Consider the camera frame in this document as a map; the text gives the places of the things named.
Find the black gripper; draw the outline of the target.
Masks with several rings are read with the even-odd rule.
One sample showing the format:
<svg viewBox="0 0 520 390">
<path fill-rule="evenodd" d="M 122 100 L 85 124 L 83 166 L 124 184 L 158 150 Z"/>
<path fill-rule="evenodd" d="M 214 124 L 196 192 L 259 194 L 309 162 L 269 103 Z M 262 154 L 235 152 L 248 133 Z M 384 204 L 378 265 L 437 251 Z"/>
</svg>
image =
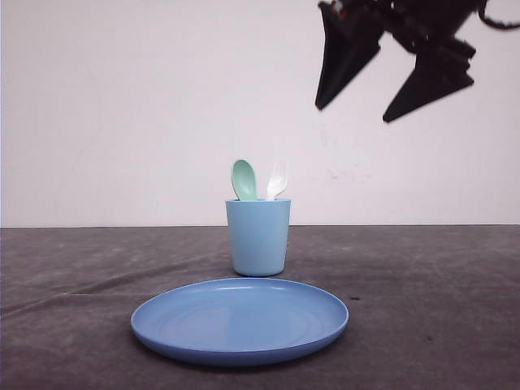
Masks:
<svg viewBox="0 0 520 390">
<path fill-rule="evenodd" d="M 390 123 L 473 85 L 476 49 L 456 38 L 479 1 L 321 1 L 325 43 L 315 105 L 324 109 L 379 53 L 389 33 L 416 54 L 414 70 L 383 114 Z"/>
</svg>

